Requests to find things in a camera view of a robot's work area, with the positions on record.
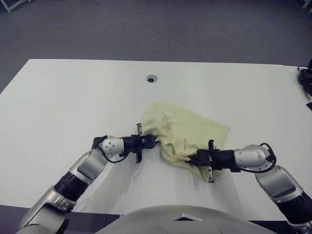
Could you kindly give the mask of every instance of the towel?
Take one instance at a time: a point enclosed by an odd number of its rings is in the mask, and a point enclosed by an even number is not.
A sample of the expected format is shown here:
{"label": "towel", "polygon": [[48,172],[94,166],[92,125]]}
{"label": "towel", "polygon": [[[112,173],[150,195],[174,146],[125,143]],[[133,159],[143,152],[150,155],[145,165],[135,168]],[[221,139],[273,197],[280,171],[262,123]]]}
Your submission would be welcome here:
{"label": "towel", "polygon": [[210,139],[222,149],[229,130],[225,124],[160,101],[151,104],[142,117],[142,133],[157,137],[163,158],[173,166],[189,169],[205,181],[209,180],[208,167],[187,163],[188,156],[196,154],[198,149],[208,149]]}

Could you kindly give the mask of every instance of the black robot arm segment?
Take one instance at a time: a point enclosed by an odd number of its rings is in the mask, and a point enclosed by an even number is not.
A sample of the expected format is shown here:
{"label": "black robot arm segment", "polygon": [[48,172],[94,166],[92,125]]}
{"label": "black robot arm segment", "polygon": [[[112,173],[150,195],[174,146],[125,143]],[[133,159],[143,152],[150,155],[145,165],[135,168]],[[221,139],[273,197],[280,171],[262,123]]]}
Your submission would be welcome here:
{"label": "black robot arm segment", "polygon": [[189,158],[191,160],[188,163],[192,165],[209,166],[212,170],[230,169],[231,172],[264,173],[276,164],[275,154],[266,143],[238,150],[219,150],[214,148],[214,141],[209,140],[208,150],[199,149]]}

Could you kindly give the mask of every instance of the yellow cloth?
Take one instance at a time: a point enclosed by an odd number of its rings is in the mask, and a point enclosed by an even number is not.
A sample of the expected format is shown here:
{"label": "yellow cloth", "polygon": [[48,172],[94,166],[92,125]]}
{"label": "yellow cloth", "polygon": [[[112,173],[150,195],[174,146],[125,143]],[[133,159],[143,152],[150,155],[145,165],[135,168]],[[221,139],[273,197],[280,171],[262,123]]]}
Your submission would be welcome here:
{"label": "yellow cloth", "polygon": [[191,170],[208,181],[206,166],[197,167],[186,163],[188,156],[197,149],[208,149],[208,141],[222,149],[229,133],[229,126],[211,121],[182,107],[165,102],[155,102],[142,117],[143,134],[153,134],[160,142],[164,159],[170,164]]}

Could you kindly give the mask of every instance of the metal bracket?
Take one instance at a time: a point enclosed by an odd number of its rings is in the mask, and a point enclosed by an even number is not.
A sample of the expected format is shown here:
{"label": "metal bracket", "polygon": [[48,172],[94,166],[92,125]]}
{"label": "metal bracket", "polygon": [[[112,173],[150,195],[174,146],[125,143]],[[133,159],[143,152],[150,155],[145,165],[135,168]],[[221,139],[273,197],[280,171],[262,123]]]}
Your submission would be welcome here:
{"label": "metal bracket", "polygon": [[[137,134],[140,136],[142,134],[142,124],[137,123],[136,126],[137,126]],[[141,161],[142,161],[142,151],[139,150],[136,153],[136,163],[140,163]]]}

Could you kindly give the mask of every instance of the white table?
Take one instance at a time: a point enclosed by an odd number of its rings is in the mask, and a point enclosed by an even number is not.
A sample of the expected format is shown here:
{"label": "white table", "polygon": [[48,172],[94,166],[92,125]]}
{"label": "white table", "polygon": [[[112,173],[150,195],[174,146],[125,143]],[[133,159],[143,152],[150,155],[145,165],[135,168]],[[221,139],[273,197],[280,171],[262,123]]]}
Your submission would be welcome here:
{"label": "white table", "polygon": [[[231,127],[226,149],[269,143],[277,163],[312,195],[312,112],[282,65],[29,60],[0,95],[0,204],[31,207],[91,147],[136,133],[155,100]],[[158,76],[149,84],[145,77]],[[146,150],[109,164],[77,211],[126,214],[161,204],[211,207],[249,220],[284,220],[250,173],[215,184]]]}

